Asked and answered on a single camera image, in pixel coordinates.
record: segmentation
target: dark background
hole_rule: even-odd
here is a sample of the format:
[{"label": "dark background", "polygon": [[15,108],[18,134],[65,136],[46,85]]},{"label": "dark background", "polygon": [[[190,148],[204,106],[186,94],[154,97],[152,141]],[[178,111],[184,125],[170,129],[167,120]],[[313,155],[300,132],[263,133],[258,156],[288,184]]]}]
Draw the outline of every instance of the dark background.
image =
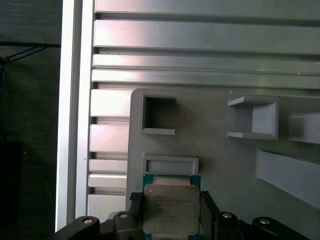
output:
[{"label": "dark background", "polygon": [[[60,44],[61,25],[62,0],[0,1],[2,42]],[[26,49],[0,46],[0,57]],[[5,73],[0,124],[8,140],[22,142],[23,155],[22,184],[15,189],[21,193],[20,215],[0,239],[42,239],[55,225],[60,48],[8,64]]]}]

